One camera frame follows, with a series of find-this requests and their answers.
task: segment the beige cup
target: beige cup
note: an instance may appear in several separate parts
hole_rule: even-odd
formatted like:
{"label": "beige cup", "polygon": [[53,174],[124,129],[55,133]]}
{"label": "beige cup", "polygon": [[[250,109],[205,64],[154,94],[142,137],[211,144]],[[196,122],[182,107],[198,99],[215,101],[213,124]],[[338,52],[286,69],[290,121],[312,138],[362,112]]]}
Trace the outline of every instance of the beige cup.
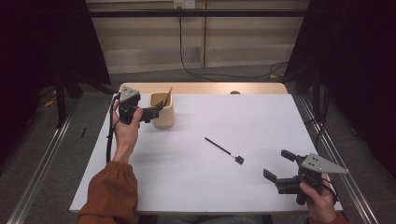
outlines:
{"label": "beige cup", "polygon": [[[166,100],[168,92],[154,92],[149,97],[149,106],[154,107],[160,101]],[[171,94],[170,99],[160,111],[160,117],[153,119],[152,123],[157,128],[169,128],[175,123],[175,111],[173,107],[173,95]]]}

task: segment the person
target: person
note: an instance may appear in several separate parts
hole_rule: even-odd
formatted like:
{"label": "person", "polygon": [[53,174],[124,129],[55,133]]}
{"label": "person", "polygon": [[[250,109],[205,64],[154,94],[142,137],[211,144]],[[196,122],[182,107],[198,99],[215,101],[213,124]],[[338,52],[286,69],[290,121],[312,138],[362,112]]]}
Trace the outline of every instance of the person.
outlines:
{"label": "person", "polygon": [[[143,109],[137,108],[130,125],[117,122],[119,116],[117,108],[120,102],[116,101],[113,106],[112,120],[116,124],[117,149],[112,161],[95,175],[89,185],[87,202],[78,212],[78,223],[116,224],[135,223],[137,207],[137,180],[134,176],[133,167],[128,163],[138,137],[140,127],[139,120]],[[309,224],[347,224],[342,214],[336,213],[332,200],[332,194],[326,189],[316,191],[305,183],[300,188],[309,199],[306,201],[309,218],[305,223]]]}

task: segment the white tabletop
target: white tabletop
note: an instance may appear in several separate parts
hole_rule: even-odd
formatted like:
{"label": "white tabletop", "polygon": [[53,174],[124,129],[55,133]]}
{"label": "white tabletop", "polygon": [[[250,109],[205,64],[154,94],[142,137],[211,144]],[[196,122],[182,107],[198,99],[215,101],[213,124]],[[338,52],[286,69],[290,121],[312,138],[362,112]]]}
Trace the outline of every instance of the white tabletop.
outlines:
{"label": "white tabletop", "polygon": [[[139,106],[147,107],[142,94]],[[280,156],[316,153],[288,94],[174,94],[176,122],[160,130],[141,123],[130,163],[138,180],[141,214],[228,214],[306,211],[296,195],[279,195],[263,168],[287,178],[295,162]],[[91,178],[106,165],[108,117],[99,134],[71,211],[87,200]],[[205,140],[245,159],[242,165]]]}

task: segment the brown long-sleeve shirt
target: brown long-sleeve shirt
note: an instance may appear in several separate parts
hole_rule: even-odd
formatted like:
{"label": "brown long-sleeve shirt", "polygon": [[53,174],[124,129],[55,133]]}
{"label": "brown long-sleeve shirt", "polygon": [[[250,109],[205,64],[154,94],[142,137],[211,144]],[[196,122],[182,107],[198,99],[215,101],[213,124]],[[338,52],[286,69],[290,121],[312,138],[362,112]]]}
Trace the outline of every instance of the brown long-sleeve shirt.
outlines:
{"label": "brown long-sleeve shirt", "polygon": [[[115,161],[94,176],[88,187],[87,203],[78,213],[78,223],[134,223],[137,207],[137,180],[132,166]],[[348,224],[341,214],[333,222],[313,219],[309,224]]]}

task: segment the human hand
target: human hand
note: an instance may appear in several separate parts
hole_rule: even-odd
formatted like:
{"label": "human hand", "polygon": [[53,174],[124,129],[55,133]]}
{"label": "human hand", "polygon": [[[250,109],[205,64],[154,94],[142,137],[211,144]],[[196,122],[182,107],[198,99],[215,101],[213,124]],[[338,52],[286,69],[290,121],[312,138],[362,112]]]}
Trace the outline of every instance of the human hand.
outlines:
{"label": "human hand", "polygon": [[[327,179],[326,174],[322,174],[322,178]],[[329,182],[323,180],[322,184],[330,187]],[[309,196],[306,200],[309,214],[311,217],[320,222],[332,222],[337,218],[334,209],[334,200],[332,194],[325,188],[319,188],[318,191],[308,184],[300,183],[300,189]]]}
{"label": "human hand", "polygon": [[140,118],[143,114],[142,108],[137,108],[134,112],[134,118],[130,125],[119,122],[119,115],[117,114],[117,108],[120,105],[120,101],[114,102],[112,116],[114,126],[114,133],[116,135],[117,150],[114,155],[113,161],[122,163],[128,163],[131,154],[134,152],[134,146],[137,142],[138,129],[140,127]]}

